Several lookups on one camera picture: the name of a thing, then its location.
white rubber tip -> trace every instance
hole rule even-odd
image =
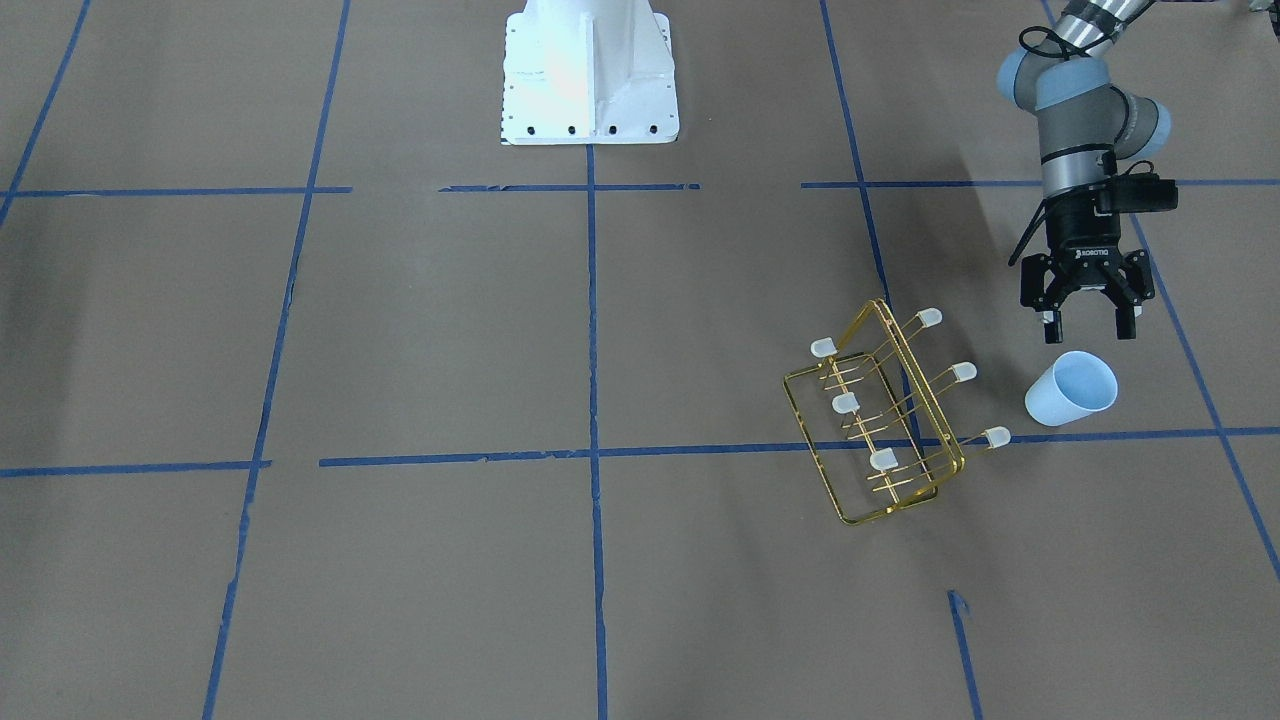
[[[997,447],[1005,447],[1014,439],[1014,433],[1009,432],[1009,428],[1004,425],[996,425],[995,428],[987,428],[982,430],[983,437],[987,438],[987,446],[992,450]]]
[[[973,363],[956,363],[951,365],[951,372],[955,373],[957,383],[966,383],[978,377],[978,366]]]
[[[872,468],[876,468],[881,473],[897,468],[897,456],[893,455],[893,448],[886,447],[884,450],[872,452]]]
[[[837,395],[836,397],[831,398],[831,409],[835,410],[836,413],[840,413],[841,415],[858,413],[859,407],[861,407],[861,405],[859,405],[858,402],[858,396],[855,396],[851,392],[846,392],[845,395]]]
[[[942,322],[942,310],[937,307],[925,307],[915,314],[920,319],[920,325],[925,328],[932,328],[933,325]]]
[[[836,354],[836,341],[829,337],[815,340],[813,341],[813,345],[809,346],[809,352],[813,352],[813,356],[819,360],[823,357],[831,357]]]

white plastic cup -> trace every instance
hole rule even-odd
[[[1027,411],[1037,423],[1056,428],[1111,407],[1119,395],[1116,375],[1106,363],[1073,350],[1027,391]]]

gold wire rack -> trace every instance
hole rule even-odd
[[[928,377],[910,346],[915,336],[941,322],[942,313],[929,307],[900,325],[887,302],[872,300],[838,342],[823,338],[810,346],[819,359],[817,365],[790,373],[782,380],[831,503],[846,525],[868,523],[933,500],[938,486],[964,470],[968,446],[986,441],[986,450],[989,451],[1009,445],[1011,439],[1009,430],[998,425],[969,439],[960,439],[951,430],[938,398],[977,378],[978,368],[973,363],[957,363]],[[855,342],[873,350],[846,352]],[[810,392],[819,391],[823,398],[829,398],[831,410],[836,414],[833,429],[838,432],[840,441],[814,441],[796,397],[797,380],[801,379],[806,380]],[[927,423],[929,436],[924,434],[922,420]],[[819,447],[842,455],[850,451],[865,454],[870,473],[864,474],[860,479],[865,483],[859,484],[869,489],[869,497],[864,492],[861,502],[869,503],[870,510],[860,514],[845,510]],[[854,470],[854,474],[863,473],[865,468]]]

blue tape line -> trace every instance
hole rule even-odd
[[[1206,438],[1217,437],[1215,429],[1192,430],[1130,430],[1114,433],[1070,433],[1070,434],[1043,434],[1043,436],[1015,436],[1011,445],[1043,445],[1066,442],[1125,442],[1138,439],[1180,439],[1180,438]]]
[[[351,186],[317,187],[316,195],[349,195]],[[306,195],[306,187],[155,187],[138,190],[23,190],[15,197],[191,197],[209,195]]]
[[[1041,187],[1041,181],[835,181],[803,182],[801,190],[927,188],[927,187]]]
[[[232,616],[236,611],[236,593],[239,588],[241,569],[244,562],[244,548],[248,541],[250,514],[253,505],[253,496],[257,492],[260,475],[259,461],[266,447],[266,430],[271,423],[271,404],[275,398],[275,383],[280,374],[280,357],[284,355],[284,338],[289,328],[289,307],[293,305],[293,287],[298,279],[298,261],[302,256],[302,243],[307,234],[307,223],[311,218],[311,199],[316,188],[316,177],[320,174],[320,158],[324,151],[325,132],[329,126],[329,108],[333,105],[334,87],[338,85],[338,65],[342,61],[343,40],[347,36],[347,20],[351,17],[351,0],[342,3],[342,18],[338,20],[338,37],[334,41],[333,60],[329,65],[329,83],[325,87],[324,104],[320,108],[320,122],[316,127],[315,147],[311,151],[311,172],[307,174],[307,192],[302,197],[302,213],[298,217],[298,232],[293,240],[293,256],[289,260],[289,277],[284,284],[284,299],[280,306],[280,322],[275,331],[275,347],[271,351],[271,369],[266,377],[266,391],[262,395],[262,418],[257,428],[257,439],[253,443],[253,468],[250,469],[248,482],[244,486],[244,503],[241,506],[239,533],[236,541],[236,570],[232,582],[227,584],[227,597],[223,601],[223,616],[218,628],[218,644],[214,650],[214,662],[209,671],[209,689],[205,693],[205,710],[202,719],[212,720],[214,706],[218,702],[218,687],[221,682],[223,661],[227,656],[227,637],[232,626]]]
[[[1222,428],[1230,437],[1265,437],[1280,436],[1280,428]]]
[[[692,183],[660,183],[660,184],[598,184],[596,192],[675,192],[684,190],[701,190],[703,186]]]
[[[600,514],[600,386],[599,386],[599,306],[596,304],[595,255],[595,146],[586,146],[586,304],[589,364],[591,370],[591,553],[595,571],[595,702],[599,720],[609,717],[609,671],[604,626],[604,520]]]
[[[586,192],[585,184],[451,184],[440,192]]]
[[[1226,428],[1229,436],[1238,437],[1268,437],[1280,436],[1280,428]],[[1146,439],[1187,439],[1187,438],[1212,438],[1219,430],[1207,429],[1174,429],[1174,430],[1120,430],[1110,433],[1071,433],[1071,434],[1038,434],[1014,436],[1011,445],[1053,445],[1073,442],[1134,442]],[[886,447],[910,447],[906,439],[882,441]],[[920,438],[920,445],[937,447],[941,443],[937,438]],[[818,450],[841,451],[863,450],[865,445],[858,441],[831,441],[814,443]],[[740,445],[664,445],[640,447],[600,447],[596,454],[600,457],[666,457],[678,455],[751,455],[764,452],[805,452],[809,448],[803,442],[758,442]],[[326,457],[320,460],[320,468],[369,468],[379,465],[449,465],[462,462],[513,462],[538,460],[580,460],[590,457],[590,448],[580,450],[525,450],[513,452],[453,452],[440,455],[389,455],[374,457]]]
[[[516,462],[571,460],[590,456],[589,450],[529,450],[517,452],[452,452],[444,455],[388,455],[383,457],[326,457],[321,468],[374,468],[383,465],[453,465],[463,462]]]
[[[4,225],[5,219],[9,217],[9,209],[13,208],[14,193],[22,187],[22,177],[27,173],[27,165],[31,163],[31,155],[36,151],[36,142],[40,140],[40,132],[45,129],[45,120],[49,119],[49,110],[54,106],[54,99],[58,97],[58,88],[63,85],[63,77],[67,76],[67,67],[70,65],[72,54],[76,51],[76,45],[79,42],[79,33],[84,28],[84,18],[88,17],[88,6],[92,0],[84,0],[81,4],[79,17],[76,18],[76,28],[72,29],[72,37],[67,42],[67,50],[63,53],[63,61],[58,65],[58,73],[54,74],[54,83],[49,86],[49,95],[45,96],[45,104],[40,108],[40,114],[36,117],[36,127],[31,129],[31,137],[27,138],[27,147],[22,151],[22,159],[18,161],[18,169],[13,173],[13,181],[9,183],[9,195],[5,196],[4,204],[0,205],[0,227]]]
[[[960,664],[964,666],[964,682],[969,688],[969,706],[973,708],[973,720],[982,720],[982,700],[978,698],[978,679],[973,674],[973,659],[969,656],[969,638],[964,632],[963,611],[970,615],[969,603],[960,597],[956,591],[947,591],[947,602],[951,603],[951,623],[956,629],[956,644],[960,646]]]
[[[270,468],[269,460],[256,465]],[[65,468],[9,468],[0,469],[0,478],[76,478],[90,475],[157,475],[169,473],[204,473],[250,470],[252,460],[233,462],[150,462],[143,465],[78,465]]]
[[[678,192],[701,190],[699,183],[639,184],[451,184],[440,192]]]
[[[1180,179],[1178,184],[1184,186],[1210,186],[1210,187],[1275,187],[1280,186],[1280,178],[1222,178],[1222,179]]]
[[[1240,488],[1240,495],[1244,497],[1244,503],[1249,509],[1249,515],[1253,518],[1253,527],[1258,530],[1258,538],[1262,539],[1262,547],[1267,552],[1267,557],[1271,560],[1271,569],[1275,571],[1276,579],[1280,580],[1280,556],[1276,555],[1275,544],[1271,542],[1271,533],[1267,532],[1267,525],[1262,520],[1262,514],[1258,511],[1258,505],[1253,500],[1253,492],[1249,489],[1248,480],[1244,479],[1244,471],[1240,469],[1240,462],[1235,457],[1235,448],[1231,447],[1231,441],[1229,439],[1225,428],[1222,427],[1222,419],[1217,413],[1217,406],[1213,404],[1213,397],[1208,392],[1208,383],[1204,382],[1204,375],[1201,373],[1199,363],[1196,360],[1196,354],[1192,351],[1192,343],[1187,340],[1187,332],[1183,328],[1183,322],[1178,316],[1178,309],[1174,307],[1174,301],[1169,295],[1169,288],[1165,286],[1165,278],[1156,264],[1156,255],[1151,251],[1151,243],[1147,242],[1147,233],[1142,229],[1142,223],[1138,222],[1135,215],[1129,217],[1133,220],[1133,227],[1138,232],[1138,242],[1142,243],[1142,249],[1147,251],[1147,258],[1151,260],[1151,275],[1156,281],[1156,287],[1160,290],[1160,296],[1165,301],[1165,309],[1169,311],[1169,319],[1174,323],[1174,332],[1178,333],[1178,342],[1183,346],[1183,352],[1187,355],[1187,361],[1190,363],[1192,374],[1196,377],[1196,384],[1199,387],[1201,397],[1204,400],[1204,407],[1208,409],[1210,419],[1213,421],[1213,428],[1217,430],[1219,441],[1222,443],[1222,452],[1226,454],[1226,460],[1231,465],[1231,473],[1235,475],[1235,483]]]
[[[1041,181],[819,181],[803,182],[801,190],[929,188],[929,187],[1041,187]],[[1180,186],[1199,187],[1277,187],[1280,178],[1199,178],[1179,179]]]
[[[876,258],[876,273],[879,275],[881,287],[884,290],[884,302],[890,307],[893,300],[888,292],[888,275],[884,273],[884,259],[881,256],[879,236],[876,232],[876,218],[872,215],[872,196],[867,192],[867,176],[863,173],[863,156],[858,151],[858,133],[854,131],[854,114],[849,109],[849,95],[845,92],[845,73],[840,69],[840,54],[836,51],[836,35],[831,29],[831,13],[827,10],[827,0],[818,0],[822,8],[822,24],[827,32],[827,50],[831,53],[831,69],[836,73],[836,90],[840,91],[840,108],[845,114],[845,131],[849,133],[849,150],[854,156],[854,174],[858,176],[858,191],[863,199],[863,215],[867,218],[867,234],[872,241],[872,255]]]

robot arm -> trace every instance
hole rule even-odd
[[[1137,165],[1121,174],[1116,164],[1158,152],[1171,118],[1160,102],[1112,85],[1101,59],[1153,4],[1070,0],[1056,27],[1023,31],[1000,69],[1001,92],[1039,126],[1044,200],[1009,264],[1043,223],[1050,252],[1023,260],[1021,304],[1042,314],[1046,342],[1062,342],[1061,307],[1073,292],[1106,295],[1121,340],[1137,337],[1142,302],[1155,297],[1146,254],[1119,250],[1120,217],[1175,209],[1178,187],[1155,172],[1133,173]],[[1044,37],[1032,46],[1036,32]]]

